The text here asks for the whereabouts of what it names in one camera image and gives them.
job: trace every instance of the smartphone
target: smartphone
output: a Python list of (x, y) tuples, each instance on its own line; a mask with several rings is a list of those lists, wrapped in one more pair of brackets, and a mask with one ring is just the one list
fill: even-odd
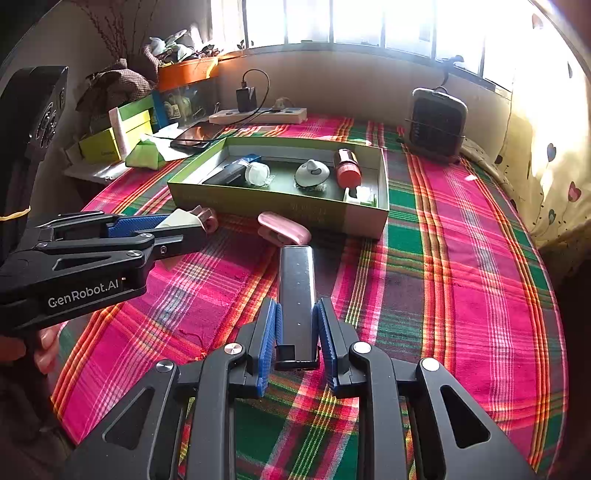
[(177, 138), (170, 142), (170, 147), (175, 150), (198, 153), (208, 149), (225, 128), (225, 125), (216, 125), (209, 122), (198, 122), (187, 128)]

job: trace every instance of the glass pane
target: glass pane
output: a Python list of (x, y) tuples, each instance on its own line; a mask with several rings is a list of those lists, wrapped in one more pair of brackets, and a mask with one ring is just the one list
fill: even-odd
[(431, 56), (433, 0), (391, 0), (386, 6), (386, 48)]
[(246, 23), (251, 47), (283, 44), (283, 0), (247, 0)]
[(329, 0), (287, 0), (289, 43), (328, 41), (329, 28)]
[(484, 78), (512, 90), (518, 52), (531, 33), (534, 7), (526, 0), (496, 0), (487, 16)]
[(335, 42), (375, 45), (382, 32), (383, 0), (334, 0)]
[(486, 31), (483, 19), (491, 9), (490, 3), (483, 0), (437, 2), (438, 60), (461, 55), (464, 63), (457, 65), (478, 73)]

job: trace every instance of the metal bolt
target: metal bolt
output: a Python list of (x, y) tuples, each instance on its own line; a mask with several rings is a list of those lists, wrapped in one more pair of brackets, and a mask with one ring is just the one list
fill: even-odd
[(356, 342), (353, 344), (353, 350), (357, 353), (370, 353), (371, 345), (366, 342)]
[(423, 358), (421, 361), (423, 368), (425, 370), (429, 370), (430, 372), (436, 372), (439, 370), (439, 362), (434, 358)]
[(242, 352), (242, 345), (240, 343), (229, 343), (223, 348), (223, 351), (228, 355), (237, 355)]
[(161, 374), (165, 374), (166, 372), (170, 372), (174, 367), (174, 363), (171, 360), (161, 360), (156, 364), (156, 371), (160, 372)]

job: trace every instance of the black power adapter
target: black power adapter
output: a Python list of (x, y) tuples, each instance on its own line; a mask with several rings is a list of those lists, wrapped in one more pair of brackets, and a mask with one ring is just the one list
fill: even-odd
[(246, 82), (243, 81), (242, 88), (236, 90), (236, 101), (240, 113), (256, 110), (256, 89), (246, 86)]

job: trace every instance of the plaid tablecloth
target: plaid tablecloth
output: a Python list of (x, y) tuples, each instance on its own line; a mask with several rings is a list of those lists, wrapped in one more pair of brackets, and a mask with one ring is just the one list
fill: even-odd
[[(400, 133), (373, 122), (312, 117), (239, 135), (386, 149), (384, 235), (377, 242), (313, 232), (318, 293), (330, 295), (337, 315), (390, 356), (444, 363), (544, 476), (564, 430), (567, 374), (556, 299), (540, 256), (483, 171), (464, 160), (443, 166), (411, 155)], [(172, 212), (166, 182), (187, 162), (130, 171), (87, 209)], [(67, 361), (53, 401), (75, 442), (154, 362), (202, 359), (253, 320), (265, 296), (276, 296), (278, 250), (256, 230), (253, 219), (221, 215), (202, 252), (172, 272), (152, 270), (148, 293), (96, 312), (76, 343), (66, 328)], [(358, 402), (336, 400), (323, 371), (275, 373), (263, 400), (242, 401), (236, 410), (238, 478), (355, 478)]]

